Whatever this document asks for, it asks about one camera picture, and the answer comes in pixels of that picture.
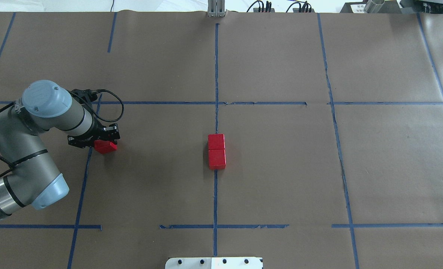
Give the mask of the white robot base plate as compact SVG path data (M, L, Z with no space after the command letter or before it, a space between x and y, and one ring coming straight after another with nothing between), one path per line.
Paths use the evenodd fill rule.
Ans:
M261 257L173 257L166 269L263 269Z

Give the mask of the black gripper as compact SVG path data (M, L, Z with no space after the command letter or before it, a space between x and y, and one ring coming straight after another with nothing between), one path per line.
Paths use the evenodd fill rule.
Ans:
M80 136L68 136L68 144L77 148L93 148L96 140L110 141L117 144L121 139L118 124L103 126L92 124L89 130Z

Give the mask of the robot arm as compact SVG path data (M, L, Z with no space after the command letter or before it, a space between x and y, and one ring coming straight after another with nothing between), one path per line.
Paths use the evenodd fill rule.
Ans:
M93 148L97 141L117 144L120 117L104 119L91 105L104 92L68 91L51 80L39 80L0 109L0 161L8 165L0 174L0 221L28 205L47 208L69 192L42 133L61 130L77 148Z

